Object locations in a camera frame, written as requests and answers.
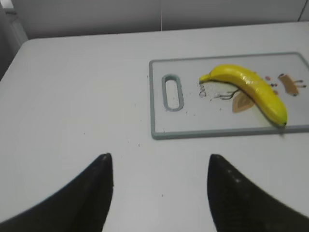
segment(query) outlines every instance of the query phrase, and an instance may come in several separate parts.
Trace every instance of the banana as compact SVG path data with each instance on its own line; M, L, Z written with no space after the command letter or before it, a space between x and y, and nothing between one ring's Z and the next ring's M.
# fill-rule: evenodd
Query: banana
M200 83L207 81L227 82L236 85L255 101L271 122L280 127L286 125L287 112L283 102L256 73L238 65L221 64L199 79Z

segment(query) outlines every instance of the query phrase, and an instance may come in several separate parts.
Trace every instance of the white wall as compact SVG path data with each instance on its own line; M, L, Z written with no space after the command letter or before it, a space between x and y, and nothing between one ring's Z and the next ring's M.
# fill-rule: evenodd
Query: white wall
M14 58L10 44L6 36L6 16L0 5L0 79L3 77L11 61Z
M309 21L309 2L307 2L300 21Z
M296 22L306 0L162 0L163 30Z

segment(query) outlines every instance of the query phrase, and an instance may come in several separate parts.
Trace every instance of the white cutting board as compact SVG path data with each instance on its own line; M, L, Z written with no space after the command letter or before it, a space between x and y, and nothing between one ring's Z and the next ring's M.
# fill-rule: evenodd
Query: white cutting board
M205 83L206 97L200 97L199 77L224 63L241 65L257 72L267 83L277 84L273 89L279 93L288 113L285 129L271 125L256 105L233 113L233 99L238 93L230 100L216 98L234 91L235 86ZM298 53L153 60L150 62L152 136L170 139L309 131L309 87L298 88L299 94L292 96L278 79L281 73L288 74L293 81L303 80L299 85L309 85L308 64ZM179 111L164 106L162 78L170 74L177 76L182 86L183 108ZM173 88L168 85L166 91L169 105L177 105L178 98L175 102L175 97L170 95L175 92Z

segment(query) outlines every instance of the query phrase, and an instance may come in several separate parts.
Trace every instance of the white table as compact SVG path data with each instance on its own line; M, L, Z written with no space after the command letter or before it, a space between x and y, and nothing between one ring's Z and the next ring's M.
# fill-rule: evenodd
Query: white table
M309 60L308 22L26 42L0 82L0 221L105 152L114 193L104 232L215 232L206 194L211 153L309 216L308 133L150 135L150 60L287 51Z

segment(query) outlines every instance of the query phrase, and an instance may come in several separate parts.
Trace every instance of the cutting board handle hole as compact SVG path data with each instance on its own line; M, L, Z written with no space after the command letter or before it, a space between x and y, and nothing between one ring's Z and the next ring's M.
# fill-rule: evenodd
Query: cutting board handle hole
M180 78L173 74L162 78L163 104L169 111L179 111L183 108L183 92Z

